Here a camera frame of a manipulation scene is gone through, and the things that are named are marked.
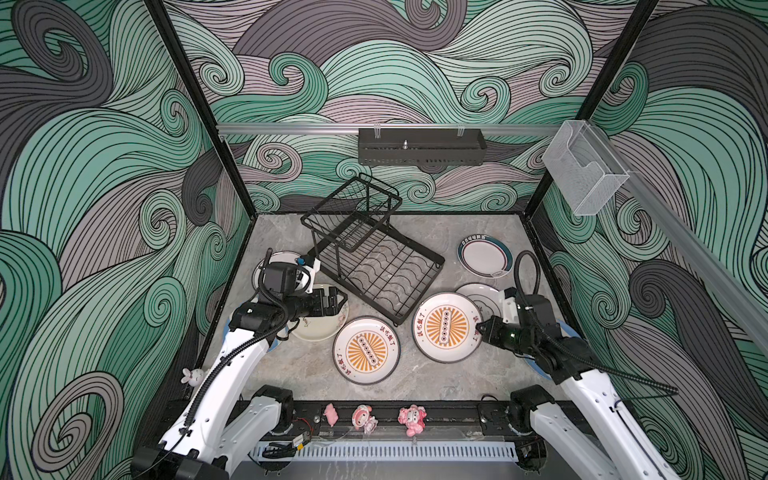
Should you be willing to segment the orange sunburst plate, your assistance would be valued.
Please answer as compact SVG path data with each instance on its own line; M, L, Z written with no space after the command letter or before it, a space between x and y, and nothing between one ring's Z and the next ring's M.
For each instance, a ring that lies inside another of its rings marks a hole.
M356 385L374 385L396 370L402 345L388 321L363 316L339 330L331 354L334 367L345 380Z
M480 310L466 296L438 293L416 308L411 332L424 356L441 364L453 364L467 359L479 348L482 340L476 326L481 321Z

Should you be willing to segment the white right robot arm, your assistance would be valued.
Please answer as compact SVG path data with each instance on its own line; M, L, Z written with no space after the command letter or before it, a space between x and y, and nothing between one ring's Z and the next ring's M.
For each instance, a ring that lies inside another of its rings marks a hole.
M543 439L581 479L679 477L583 339L565 335L558 322L541 322L530 311L518 323L493 316L479 323L476 332L483 342L532 360L561 387L597 440L590 440L562 404L538 385L510 394L506 415L514 433Z

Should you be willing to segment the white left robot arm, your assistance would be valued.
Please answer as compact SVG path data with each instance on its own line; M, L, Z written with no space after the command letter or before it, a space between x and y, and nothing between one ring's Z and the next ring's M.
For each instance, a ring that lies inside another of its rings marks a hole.
M247 380L287 323L335 316L348 295L330 286L286 299L286 308L264 298L232 314L219 358L197 392L155 446L139 448L131 461L134 479L228 479L258 442L292 422L292 393L269 386L236 416L231 414Z

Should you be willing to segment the cream floral painted plate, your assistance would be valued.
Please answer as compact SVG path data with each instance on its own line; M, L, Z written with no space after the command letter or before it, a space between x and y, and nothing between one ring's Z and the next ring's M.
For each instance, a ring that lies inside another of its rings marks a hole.
M334 337L349 319L347 292L333 284L319 284L313 290L321 305L313 316L300 317L291 336L308 342L320 342Z

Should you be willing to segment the white plate green red rim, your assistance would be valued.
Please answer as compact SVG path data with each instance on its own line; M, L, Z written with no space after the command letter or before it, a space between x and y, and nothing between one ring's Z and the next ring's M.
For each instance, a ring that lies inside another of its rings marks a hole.
M473 234L462 239L457 247L457 258L470 273L488 279L506 276L514 262L511 250L487 234Z

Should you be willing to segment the small pink figurine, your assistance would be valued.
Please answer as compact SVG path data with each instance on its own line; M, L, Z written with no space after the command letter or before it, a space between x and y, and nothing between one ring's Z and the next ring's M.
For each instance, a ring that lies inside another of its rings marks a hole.
M328 403L325 406L323 416L330 427L334 427L339 420L338 412L333 403Z

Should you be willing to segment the pink white round figurine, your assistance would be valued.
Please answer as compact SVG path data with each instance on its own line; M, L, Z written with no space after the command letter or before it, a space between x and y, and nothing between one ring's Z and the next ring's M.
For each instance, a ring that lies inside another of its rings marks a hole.
M372 414L370 405L361 404L354 410L351 422L356 431L362 431L364 435L371 435L378 426L378 420Z

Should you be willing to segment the pink plush figurine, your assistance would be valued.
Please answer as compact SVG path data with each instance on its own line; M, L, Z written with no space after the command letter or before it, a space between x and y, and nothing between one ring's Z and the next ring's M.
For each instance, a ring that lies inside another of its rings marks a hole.
M412 404L399 410L398 422L406 428L406 436L412 438L424 431L426 417L424 406Z

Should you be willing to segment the small white bunny figurine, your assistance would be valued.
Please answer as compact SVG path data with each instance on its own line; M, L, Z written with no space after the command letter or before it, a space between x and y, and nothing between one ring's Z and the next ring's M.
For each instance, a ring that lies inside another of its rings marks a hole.
M182 369L182 378L180 382L192 388L198 387L204 380L206 372L203 369Z

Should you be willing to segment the black wall mounted tray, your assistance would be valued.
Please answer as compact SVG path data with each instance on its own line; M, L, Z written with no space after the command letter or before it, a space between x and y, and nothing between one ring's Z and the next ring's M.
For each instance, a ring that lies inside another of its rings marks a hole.
M488 150L479 129L461 135L442 129L361 129L357 140L358 160L367 166L477 166Z

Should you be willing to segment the clear acrylic wall box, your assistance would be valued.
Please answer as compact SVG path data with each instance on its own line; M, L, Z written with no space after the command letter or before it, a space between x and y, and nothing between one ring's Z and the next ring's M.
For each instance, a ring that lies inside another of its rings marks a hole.
M602 129L565 121L542 156L575 216L595 216L629 179L628 167Z

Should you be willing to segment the aluminium wall rail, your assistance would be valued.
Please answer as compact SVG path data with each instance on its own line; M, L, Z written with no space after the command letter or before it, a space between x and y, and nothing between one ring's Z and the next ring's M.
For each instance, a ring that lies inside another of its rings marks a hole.
M286 123L247 122L218 123L220 135L356 135L361 129L383 130L420 129L452 130L457 135L468 129L479 129L490 136L553 136L560 129L559 124L393 124L393 123Z

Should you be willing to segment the black corner frame post right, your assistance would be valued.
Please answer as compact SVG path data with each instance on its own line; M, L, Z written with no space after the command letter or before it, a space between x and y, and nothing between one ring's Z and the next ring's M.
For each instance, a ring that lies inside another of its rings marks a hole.
M600 70L597 79L578 110L576 114L577 120L589 120L594 115L600 101L621 70L658 3L658 0L640 0L637 2L627 24L616 39L606 63ZM552 183L552 176L546 171L523 212L525 223L532 220Z

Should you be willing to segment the black corner frame post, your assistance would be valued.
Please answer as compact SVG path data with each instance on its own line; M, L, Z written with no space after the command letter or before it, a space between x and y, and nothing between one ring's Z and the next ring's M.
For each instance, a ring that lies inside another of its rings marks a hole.
M600 101L621 70L658 3L658 0L640 0L637 2L627 24L616 39L606 63L600 70L597 79L578 110L576 114L577 120L589 120L594 115ZM532 220L552 183L552 176L546 171L523 212L525 223Z
M201 85L194 74L191 62L184 51L180 37L173 26L164 2L160 0L146 0L144 4L152 17L171 61L180 75L185 89L191 97L191 102L202 121L208 138L211 140L213 149L216 151L224 170L233 184L235 193L243 204L250 220L255 222L258 214L239 173L238 165L235 162L229 145L218 133L214 114L205 99Z

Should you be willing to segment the black corner frame post left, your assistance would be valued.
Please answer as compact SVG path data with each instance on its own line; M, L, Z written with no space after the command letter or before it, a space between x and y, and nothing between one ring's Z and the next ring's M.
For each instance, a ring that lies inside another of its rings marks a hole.
M173 26L164 2L160 0L146 0L144 4L152 17L171 61L180 75L185 89L191 97L191 102L202 121L208 138L211 140L213 149L216 151L224 170L233 184L235 193L243 204L250 220L255 222L258 214L239 173L238 165L235 162L229 145L218 133L214 114L205 99L201 85L194 74L191 62L184 51L180 37Z

